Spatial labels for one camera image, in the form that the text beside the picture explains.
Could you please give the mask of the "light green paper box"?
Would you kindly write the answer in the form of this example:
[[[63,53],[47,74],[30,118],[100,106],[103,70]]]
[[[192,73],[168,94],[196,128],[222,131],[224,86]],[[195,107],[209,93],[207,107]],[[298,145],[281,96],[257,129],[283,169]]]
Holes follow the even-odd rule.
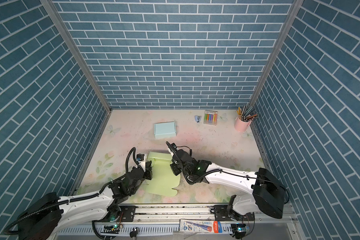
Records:
[[[171,169],[172,155],[150,152],[148,161],[152,162],[152,179],[145,180],[143,189],[149,194],[174,197],[178,191],[181,176],[175,176]]]

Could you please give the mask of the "light blue paper box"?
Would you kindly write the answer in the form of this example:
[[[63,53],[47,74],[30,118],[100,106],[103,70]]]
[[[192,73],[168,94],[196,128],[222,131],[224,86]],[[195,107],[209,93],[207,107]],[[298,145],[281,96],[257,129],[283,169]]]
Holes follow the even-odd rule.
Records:
[[[154,124],[154,136],[156,140],[172,138],[177,135],[176,123],[156,123]]]

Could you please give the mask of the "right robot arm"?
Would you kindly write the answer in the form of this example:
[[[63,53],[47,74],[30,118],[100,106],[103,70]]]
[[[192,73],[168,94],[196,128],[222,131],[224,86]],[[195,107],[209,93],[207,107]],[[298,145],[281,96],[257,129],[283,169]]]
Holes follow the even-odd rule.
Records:
[[[189,185],[198,183],[219,184],[245,194],[232,195],[227,207],[232,218],[247,213],[262,212],[274,219],[282,219],[284,205],[289,201],[286,187],[267,169],[255,172],[221,167],[206,160],[196,160],[191,152],[167,144],[172,155],[171,169],[174,175],[183,174]]]

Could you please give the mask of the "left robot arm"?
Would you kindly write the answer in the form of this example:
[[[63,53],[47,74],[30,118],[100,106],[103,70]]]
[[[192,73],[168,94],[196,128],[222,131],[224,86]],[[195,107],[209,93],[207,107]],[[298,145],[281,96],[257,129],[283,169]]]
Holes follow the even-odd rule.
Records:
[[[77,196],[49,193],[31,205],[3,230],[20,240],[46,240],[51,235],[82,223],[119,221],[120,204],[134,195],[144,180],[152,179],[152,163],[145,161],[101,190]]]

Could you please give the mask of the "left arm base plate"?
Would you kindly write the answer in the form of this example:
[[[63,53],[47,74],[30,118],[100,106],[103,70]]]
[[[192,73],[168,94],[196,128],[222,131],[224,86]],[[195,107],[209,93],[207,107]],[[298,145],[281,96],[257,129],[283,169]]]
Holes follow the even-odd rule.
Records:
[[[110,223],[132,222],[135,212],[136,206],[113,206],[109,207],[109,211],[103,220]]]

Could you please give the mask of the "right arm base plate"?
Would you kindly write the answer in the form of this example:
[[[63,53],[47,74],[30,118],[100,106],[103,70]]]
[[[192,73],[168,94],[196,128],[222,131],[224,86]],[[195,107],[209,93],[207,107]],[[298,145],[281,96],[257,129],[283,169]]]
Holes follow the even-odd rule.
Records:
[[[250,222],[255,220],[254,213],[240,215],[229,205],[214,205],[210,208],[210,213],[214,215],[216,221]]]

